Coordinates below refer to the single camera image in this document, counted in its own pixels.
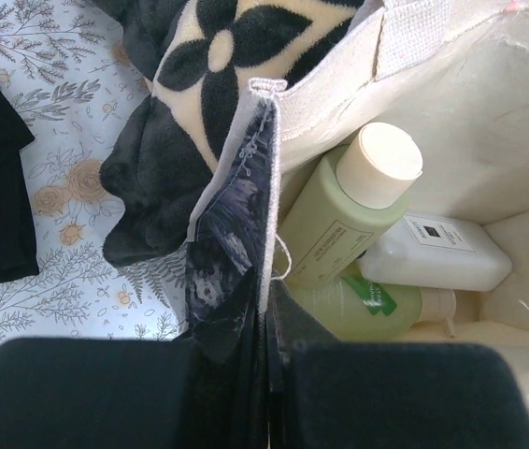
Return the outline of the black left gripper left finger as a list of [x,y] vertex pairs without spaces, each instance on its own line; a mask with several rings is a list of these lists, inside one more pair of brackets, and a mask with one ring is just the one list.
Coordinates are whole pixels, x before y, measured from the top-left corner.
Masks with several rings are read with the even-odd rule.
[[0,345],[0,448],[261,448],[240,353],[191,339]]

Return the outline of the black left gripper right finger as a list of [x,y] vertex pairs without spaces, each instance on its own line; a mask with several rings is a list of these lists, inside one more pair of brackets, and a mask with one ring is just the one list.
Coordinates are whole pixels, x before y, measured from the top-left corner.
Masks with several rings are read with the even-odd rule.
[[273,282],[266,313],[274,448],[529,448],[506,359],[475,343],[347,343]]

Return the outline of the green liquid bottle black cap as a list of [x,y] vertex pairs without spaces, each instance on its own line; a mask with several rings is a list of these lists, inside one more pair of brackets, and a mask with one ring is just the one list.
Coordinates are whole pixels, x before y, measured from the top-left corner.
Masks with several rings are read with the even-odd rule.
[[456,295],[449,289],[379,284],[345,274],[320,287],[291,286],[293,299],[341,340],[394,340],[417,323],[455,335]]

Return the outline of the white bottle black cap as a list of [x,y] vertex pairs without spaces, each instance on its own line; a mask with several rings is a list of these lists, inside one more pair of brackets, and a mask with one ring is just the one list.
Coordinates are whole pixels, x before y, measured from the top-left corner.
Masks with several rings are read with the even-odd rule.
[[488,292],[512,270],[485,230],[466,220],[408,212],[357,260],[365,279]]

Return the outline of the green bottle cream cap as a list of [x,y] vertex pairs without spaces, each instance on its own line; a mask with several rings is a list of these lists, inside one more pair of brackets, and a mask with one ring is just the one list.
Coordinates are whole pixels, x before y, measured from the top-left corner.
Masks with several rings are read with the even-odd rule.
[[333,280],[405,213],[422,167],[413,138],[388,123],[328,151],[279,226],[276,271],[305,287]]

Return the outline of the beige canvas tote bag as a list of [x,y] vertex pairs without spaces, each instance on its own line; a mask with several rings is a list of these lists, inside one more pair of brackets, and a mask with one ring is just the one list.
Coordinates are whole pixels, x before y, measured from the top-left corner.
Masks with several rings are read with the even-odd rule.
[[306,164],[383,120],[422,150],[411,207],[483,225],[511,258],[465,336],[509,358],[529,405],[529,1],[369,1],[297,84],[252,75],[239,92],[188,229],[189,316],[204,319],[248,268],[267,300],[278,209]]

